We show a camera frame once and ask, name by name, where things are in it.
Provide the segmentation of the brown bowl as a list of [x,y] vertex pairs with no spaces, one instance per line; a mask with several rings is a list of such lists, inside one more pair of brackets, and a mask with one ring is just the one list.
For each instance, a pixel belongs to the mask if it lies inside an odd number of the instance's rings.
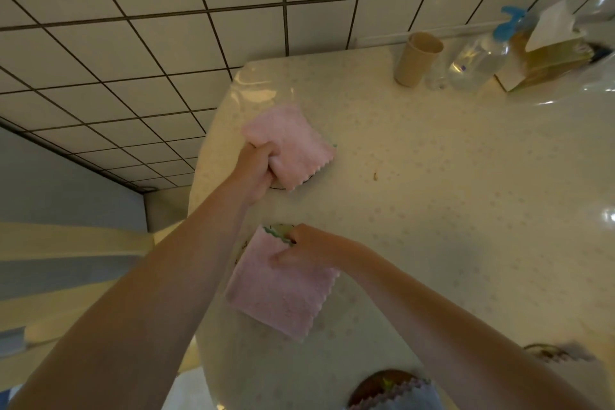
[[384,369],[369,375],[358,384],[348,399],[346,409],[368,410],[420,385],[421,379],[412,373],[400,369]]

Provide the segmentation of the light blue cloth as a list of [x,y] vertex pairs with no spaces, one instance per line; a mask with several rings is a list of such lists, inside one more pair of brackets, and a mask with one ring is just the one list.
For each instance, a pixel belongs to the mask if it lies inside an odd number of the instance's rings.
[[446,410],[436,386],[426,379],[413,378],[395,384],[374,397],[360,399],[344,410]]

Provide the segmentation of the small clear glass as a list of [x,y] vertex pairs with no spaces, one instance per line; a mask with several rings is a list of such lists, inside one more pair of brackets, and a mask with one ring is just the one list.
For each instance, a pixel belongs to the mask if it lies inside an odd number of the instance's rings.
[[432,91],[441,91],[448,87],[448,64],[443,56],[435,59],[425,74],[424,83],[426,88]]

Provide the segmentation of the person's right hand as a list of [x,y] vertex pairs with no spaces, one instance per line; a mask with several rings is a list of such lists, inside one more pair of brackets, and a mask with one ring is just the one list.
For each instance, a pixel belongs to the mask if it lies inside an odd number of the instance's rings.
[[352,274],[367,266],[376,255],[363,244],[306,224],[292,228],[286,237],[294,242],[291,246],[306,249],[310,258],[309,267],[333,268]]

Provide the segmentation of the beige cup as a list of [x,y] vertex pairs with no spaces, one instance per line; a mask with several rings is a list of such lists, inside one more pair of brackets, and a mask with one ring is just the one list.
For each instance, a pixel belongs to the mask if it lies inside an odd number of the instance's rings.
[[394,71],[404,87],[417,87],[444,49],[441,39],[426,32],[411,33]]

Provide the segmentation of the white patterned plate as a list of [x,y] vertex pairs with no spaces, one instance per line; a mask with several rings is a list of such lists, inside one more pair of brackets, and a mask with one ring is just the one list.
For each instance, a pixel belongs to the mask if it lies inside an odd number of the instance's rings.
[[271,172],[271,175],[273,177],[273,180],[271,182],[271,185],[269,186],[270,189],[280,190],[280,191],[283,190],[283,191],[286,191],[286,192],[293,192],[297,188],[301,187],[303,184],[307,183],[310,179],[312,179],[316,175],[316,173],[312,173],[309,177],[307,177],[304,181],[302,181],[302,183],[298,184],[297,186],[293,187],[292,189],[287,189],[281,183],[281,181],[278,179],[278,177],[275,175],[275,173]]
[[522,348],[525,352],[545,363],[560,363],[573,360],[573,357],[567,351],[557,345],[534,343],[527,344]]
[[[293,244],[294,242],[291,241],[288,237],[286,237],[287,233],[294,228],[295,226],[293,224],[284,224],[284,223],[276,223],[276,224],[271,224],[271,225],[263,225],[261,226],[262,229],[264,229],[264,231],[266,233],[268,233],[269,235],[272,235],[276,238],[281,239],[284,243],[287,244]],[[241,249],[238,253],[238,255],[235,258],[234,264],[235,266],[239,263],[240,259],[243,256],[243,253],[245,252],[247,246],[249,245],[251,241],[250,239],[247,239],[244,241],[244,243],[241,246]]]

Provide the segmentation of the person's left hand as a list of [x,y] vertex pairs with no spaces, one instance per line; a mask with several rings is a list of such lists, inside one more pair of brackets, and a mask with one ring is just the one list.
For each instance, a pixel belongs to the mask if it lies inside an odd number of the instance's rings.
[[274,142],[260,146],[245,142],[224,187],[244,206],[254,204],[273,183],[275,176],[269,167],[269,159],[278,154],[279,148]]

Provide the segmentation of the clear spray bottle blue trigger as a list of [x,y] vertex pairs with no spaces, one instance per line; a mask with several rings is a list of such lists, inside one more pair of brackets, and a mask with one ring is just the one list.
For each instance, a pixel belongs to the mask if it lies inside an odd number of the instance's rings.
[[475,91],[491,79],[505,64],[511,49],[511,39],[527,10],[504,6],[509,20],[493,30],[473,37],[459,51],[450,64],[447,79],[453,89]]

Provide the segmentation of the person's left forearm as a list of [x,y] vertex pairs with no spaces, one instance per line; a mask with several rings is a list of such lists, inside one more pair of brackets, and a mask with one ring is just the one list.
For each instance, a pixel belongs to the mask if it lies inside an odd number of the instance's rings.
[[224,181],[81,316],[7,410],[160,410],[249,205],[244,181]]

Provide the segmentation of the person's right forearm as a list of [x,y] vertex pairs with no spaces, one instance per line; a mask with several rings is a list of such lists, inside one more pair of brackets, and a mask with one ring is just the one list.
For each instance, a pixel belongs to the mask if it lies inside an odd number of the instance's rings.
[[488,324],[371,250],[349,274],[459,410],[599,410]]

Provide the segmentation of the pink fluffy cloth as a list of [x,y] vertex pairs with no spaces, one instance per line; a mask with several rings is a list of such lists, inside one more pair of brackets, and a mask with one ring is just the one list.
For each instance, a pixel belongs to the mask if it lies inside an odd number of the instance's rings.
[[294,102],[274,105],[242,126],[245,140],[254,146],[275,142],[279,154],[271,168],[281,183],[292,189],[333,161],[336,149],[309,124]]
[[340,272],[319,266],[274,267],[271,258],[290,244],[273,227],[259,226],[235,264],[225,299],[230,307],[303,342]]

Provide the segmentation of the yellow tissue box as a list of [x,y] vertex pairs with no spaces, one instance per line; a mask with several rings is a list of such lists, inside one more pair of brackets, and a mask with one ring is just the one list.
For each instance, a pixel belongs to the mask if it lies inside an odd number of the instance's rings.
[[566,0],[543,9],[529,21],[521,20],[509,40],[509,53],[495,78],[510,93],[538,85],[587,65],[594,51],[586,32]]

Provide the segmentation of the white cloth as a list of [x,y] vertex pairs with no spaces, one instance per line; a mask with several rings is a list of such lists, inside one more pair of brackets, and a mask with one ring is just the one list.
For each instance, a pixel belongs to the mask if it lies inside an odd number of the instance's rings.
[[615,391],[605,364],[578,342],[555,344],[572,357],[571,361],[546,363],[547,366],[601,410],[615,410]]

